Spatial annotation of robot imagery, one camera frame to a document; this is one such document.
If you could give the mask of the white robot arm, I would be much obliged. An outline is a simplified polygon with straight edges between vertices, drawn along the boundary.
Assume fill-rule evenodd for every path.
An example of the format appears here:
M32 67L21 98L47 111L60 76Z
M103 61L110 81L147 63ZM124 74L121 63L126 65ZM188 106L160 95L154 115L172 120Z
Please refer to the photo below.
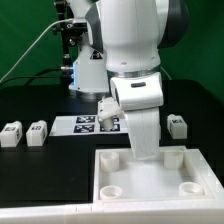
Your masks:
M84 24L70 89L99 95L98 119L126 121L134 157L159 153L159 107L163 104L158 50L176 45L188 26L184 0L65 0L73 23Z

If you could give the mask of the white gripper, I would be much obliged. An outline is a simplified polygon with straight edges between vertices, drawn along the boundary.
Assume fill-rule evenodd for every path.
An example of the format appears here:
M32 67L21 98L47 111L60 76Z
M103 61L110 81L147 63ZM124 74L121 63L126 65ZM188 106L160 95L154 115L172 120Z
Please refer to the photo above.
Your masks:
M126 125L133 155L138 160L159 154L160 116L158 108L126 112Z

